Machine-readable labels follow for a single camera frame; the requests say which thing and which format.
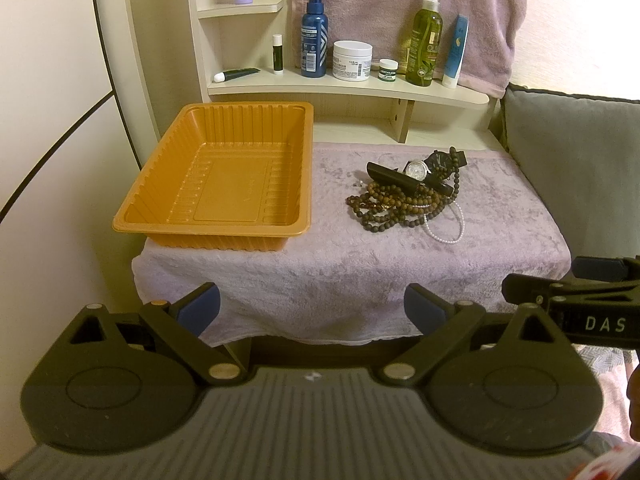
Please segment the silver wristwatch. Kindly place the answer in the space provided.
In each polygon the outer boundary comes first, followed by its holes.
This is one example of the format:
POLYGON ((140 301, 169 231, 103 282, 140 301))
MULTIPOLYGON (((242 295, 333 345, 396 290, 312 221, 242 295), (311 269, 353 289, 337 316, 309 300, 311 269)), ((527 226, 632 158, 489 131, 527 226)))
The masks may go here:
POLYGON ((431 175, 431 171, 424 160, 410 160, 406 163, 404 174, 413 180, 423 182, 431 175))

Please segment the orange plastic tray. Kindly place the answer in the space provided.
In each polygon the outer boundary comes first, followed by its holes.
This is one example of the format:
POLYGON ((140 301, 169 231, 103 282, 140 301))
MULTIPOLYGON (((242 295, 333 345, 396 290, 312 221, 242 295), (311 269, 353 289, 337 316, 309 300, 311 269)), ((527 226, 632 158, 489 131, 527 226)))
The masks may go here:
POLYGON ((274 252, 311 224, 314 108, 183 107, 115 214, 117 232, 166 247, 274 252))

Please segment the black cylindrical case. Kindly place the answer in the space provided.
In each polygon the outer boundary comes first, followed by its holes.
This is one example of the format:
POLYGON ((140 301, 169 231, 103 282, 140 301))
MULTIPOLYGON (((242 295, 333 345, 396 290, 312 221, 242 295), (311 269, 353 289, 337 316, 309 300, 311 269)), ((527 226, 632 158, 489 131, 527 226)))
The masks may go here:
POLYGON ((426 186, 412 177, 408 177, 402 172, 391 170, 390 168, 376 164, 375 162, 367 163, 367 174, 369 177, 382 185, 395 185, 400 188, 408 196, 416 196, 416 194, 426 191, 426 186))

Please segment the black wristwatch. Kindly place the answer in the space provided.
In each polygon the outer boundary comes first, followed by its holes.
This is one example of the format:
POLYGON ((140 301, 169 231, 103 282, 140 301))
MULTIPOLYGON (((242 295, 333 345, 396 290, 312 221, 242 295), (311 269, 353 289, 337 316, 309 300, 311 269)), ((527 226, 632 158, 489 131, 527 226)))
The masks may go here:
POLYGON ((443 196, 456 197, 460 188, 460 169, 468 163, 465 152, 452 146, 448 152, 434 151, 425 162, 431 171, 425 181, 443 196))

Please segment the lilac towel on table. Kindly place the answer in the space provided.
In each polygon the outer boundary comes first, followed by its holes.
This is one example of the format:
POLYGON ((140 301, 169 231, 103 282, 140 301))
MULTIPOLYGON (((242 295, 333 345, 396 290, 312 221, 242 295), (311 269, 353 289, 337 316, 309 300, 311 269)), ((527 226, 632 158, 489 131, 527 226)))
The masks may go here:
POLYGON ((396 168, 426 155, 426 148, 398 144, 319 143, 306 233, 277 252, 147 242, 132 263, 138 294, 174 301, 215 283, 221 309, 203 335, 212 346, 257 336, 366 344, 414 334, 402 306, 409 284, 501 311, 500 285, 509 273, 567 272, 570 250, 560 229, 514 160, 499 151, 466 155, 459 212, 445 211, 423 228, 363 229, 346 200, 366 180, 367 163, 396 168))

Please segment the grey cushion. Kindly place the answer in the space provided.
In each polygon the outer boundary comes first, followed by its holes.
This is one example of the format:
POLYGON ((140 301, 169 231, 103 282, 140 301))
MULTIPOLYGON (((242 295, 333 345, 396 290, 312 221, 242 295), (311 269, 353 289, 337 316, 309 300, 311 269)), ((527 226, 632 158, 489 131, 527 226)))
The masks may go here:
POLYGON ((639 253, 639 102, 511 84, 506 146, 576 256, 639 253))

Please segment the blue white tube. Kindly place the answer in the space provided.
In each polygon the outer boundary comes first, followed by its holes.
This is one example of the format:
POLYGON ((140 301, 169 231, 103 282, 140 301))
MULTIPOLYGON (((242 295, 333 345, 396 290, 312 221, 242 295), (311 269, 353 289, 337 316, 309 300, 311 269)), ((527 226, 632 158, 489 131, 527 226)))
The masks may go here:
POLYGON ((457 16, 454 34, 451 37, 448 55, 442 72, 442 85, 445 88, 457 87, 464 58, 466 40, 469 33, 469 19, 462 14, 457 16))

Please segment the dark green small tube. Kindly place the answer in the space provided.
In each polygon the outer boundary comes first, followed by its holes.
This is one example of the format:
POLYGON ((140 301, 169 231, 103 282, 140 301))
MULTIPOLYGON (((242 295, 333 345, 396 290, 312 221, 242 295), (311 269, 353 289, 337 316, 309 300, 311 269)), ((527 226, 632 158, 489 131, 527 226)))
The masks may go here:
POLYGON ((222 84, 223 82, 228 82, 230 80, 255 75, 259 72, 260 69, 256 67, 238 68, 237 70, 223 70, 213 76, 213 83, 222 84))

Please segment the small green lip salve jar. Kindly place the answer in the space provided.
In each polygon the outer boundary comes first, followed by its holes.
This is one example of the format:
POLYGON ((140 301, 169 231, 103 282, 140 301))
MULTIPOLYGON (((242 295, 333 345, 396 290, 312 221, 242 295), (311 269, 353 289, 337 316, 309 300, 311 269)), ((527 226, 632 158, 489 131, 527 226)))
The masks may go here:
POLYGON ((381 58, 378 62, 378 78, 386 82, 394 82, 397 78, 399 63, 391 58, 381 58))

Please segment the green olive spray bottle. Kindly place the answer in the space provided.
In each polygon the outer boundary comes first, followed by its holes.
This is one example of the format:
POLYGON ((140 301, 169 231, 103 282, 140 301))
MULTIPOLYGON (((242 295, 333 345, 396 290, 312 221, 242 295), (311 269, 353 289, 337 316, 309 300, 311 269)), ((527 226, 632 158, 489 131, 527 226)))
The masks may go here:
POLYGON ((414 16, 406 69, 406 81, 428 87, 433 80, 437 63, 442 17, 439 0, 423 0, 421 10, 414 16))

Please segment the cream wooden shelf unit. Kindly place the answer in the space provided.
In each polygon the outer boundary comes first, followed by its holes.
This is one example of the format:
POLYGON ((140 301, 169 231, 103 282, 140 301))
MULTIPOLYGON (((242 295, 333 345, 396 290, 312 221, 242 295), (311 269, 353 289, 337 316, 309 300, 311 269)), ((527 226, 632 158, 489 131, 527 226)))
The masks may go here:
POLYGON ((370 77, 347 82, 300 72, 300 28, 292 23, 291 0, 188 0, 198 93, 212 101, 306 101, 314 107, 314 140, 395 144, 462 150, 498 150, 489 130, 496 102, 463 87, 427 88, 403 79, 370 77), (272 70, 272 36, 283 37, 282 75, 272 70), (260 72, 222 84, 223 70, 256 67, 260 72))

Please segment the white cream jar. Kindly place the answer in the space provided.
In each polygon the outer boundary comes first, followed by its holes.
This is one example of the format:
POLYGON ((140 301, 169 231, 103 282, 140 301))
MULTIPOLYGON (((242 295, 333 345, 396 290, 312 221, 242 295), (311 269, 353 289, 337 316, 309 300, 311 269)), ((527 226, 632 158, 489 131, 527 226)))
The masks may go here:
POLYGON ((357 40, 337 40, 333 45, 332 74, 344 81, 359 82, 370 77, 372 46, 357 40))

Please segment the green white lip balm stick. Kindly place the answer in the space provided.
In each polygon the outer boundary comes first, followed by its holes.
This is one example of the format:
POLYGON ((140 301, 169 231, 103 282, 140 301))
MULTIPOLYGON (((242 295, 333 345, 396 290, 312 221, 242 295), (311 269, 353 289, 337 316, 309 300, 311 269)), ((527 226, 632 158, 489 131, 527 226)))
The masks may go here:
POLYGON ((277 75, 284 72, 283 66, 283 37, 281 34, 272 36, 272 70, 277 75))

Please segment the lilac hanging towel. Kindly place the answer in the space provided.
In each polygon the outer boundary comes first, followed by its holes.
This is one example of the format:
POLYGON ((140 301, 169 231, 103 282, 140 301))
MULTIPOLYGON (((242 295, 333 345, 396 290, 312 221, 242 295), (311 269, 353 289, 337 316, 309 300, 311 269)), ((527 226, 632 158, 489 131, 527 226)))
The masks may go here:
MULTIPOLYGON (((292 23, 302 24, 308 0, 291 0, 292 23)), ((516 33, 524 22, 527 0, 438 0, 442 40, 435 74, 444 71, 458 16, 469 21, 460 84, 491 98, 506 92, 512 73, 516 33)), ((329 40, 370 44, 373 57, 405 62, 413 19, 423 0, 322 0, 329 20, 329 40)))

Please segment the blue spray bottle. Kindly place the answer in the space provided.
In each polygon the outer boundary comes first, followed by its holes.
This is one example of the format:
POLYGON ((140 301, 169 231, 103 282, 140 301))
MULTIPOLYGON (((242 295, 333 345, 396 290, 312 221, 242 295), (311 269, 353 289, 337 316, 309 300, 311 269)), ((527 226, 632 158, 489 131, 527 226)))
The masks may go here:
POLYGON ((326 74, 329 20, 322 0, 308 0, 300 28, 300 69, 302 75, 320 78, 326 74))

